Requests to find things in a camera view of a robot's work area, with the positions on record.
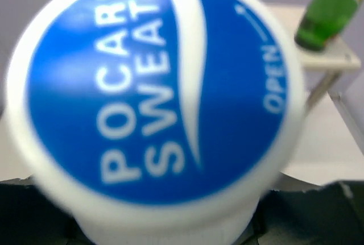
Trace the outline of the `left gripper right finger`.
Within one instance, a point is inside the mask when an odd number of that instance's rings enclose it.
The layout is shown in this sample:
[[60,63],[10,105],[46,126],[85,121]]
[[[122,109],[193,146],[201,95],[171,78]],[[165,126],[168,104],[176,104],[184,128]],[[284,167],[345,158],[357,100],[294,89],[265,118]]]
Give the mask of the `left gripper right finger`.
[[363,182],[269,192],[258,205],[244,243],[363,244]]

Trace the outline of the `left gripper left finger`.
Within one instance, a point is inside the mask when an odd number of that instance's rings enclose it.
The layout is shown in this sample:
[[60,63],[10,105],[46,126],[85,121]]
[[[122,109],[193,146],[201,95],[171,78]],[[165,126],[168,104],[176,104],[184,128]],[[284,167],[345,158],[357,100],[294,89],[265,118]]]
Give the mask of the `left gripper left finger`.
[[1,181],[1,244],[85,244],[85,235],[32,178],[16,178]]

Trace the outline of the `pocari sweat bottle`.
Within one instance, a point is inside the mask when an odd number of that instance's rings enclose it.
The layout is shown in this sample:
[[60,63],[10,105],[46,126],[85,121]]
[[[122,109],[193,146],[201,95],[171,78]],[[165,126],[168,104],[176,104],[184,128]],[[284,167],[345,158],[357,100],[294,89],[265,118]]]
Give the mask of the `pocari sweat bottle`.
[[94,244],[233,244],[294,151],[304,89],[260,0],[52,0],[13,51],[6,122]]

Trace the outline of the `green glass bottle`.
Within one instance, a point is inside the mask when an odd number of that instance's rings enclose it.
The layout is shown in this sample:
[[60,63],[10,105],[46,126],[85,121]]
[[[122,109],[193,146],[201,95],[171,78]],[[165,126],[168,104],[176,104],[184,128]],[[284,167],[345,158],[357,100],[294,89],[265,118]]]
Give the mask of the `green glass bottle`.
[[363,0],[311,0],[294,40],[310,51],[322,51],[355,16]]

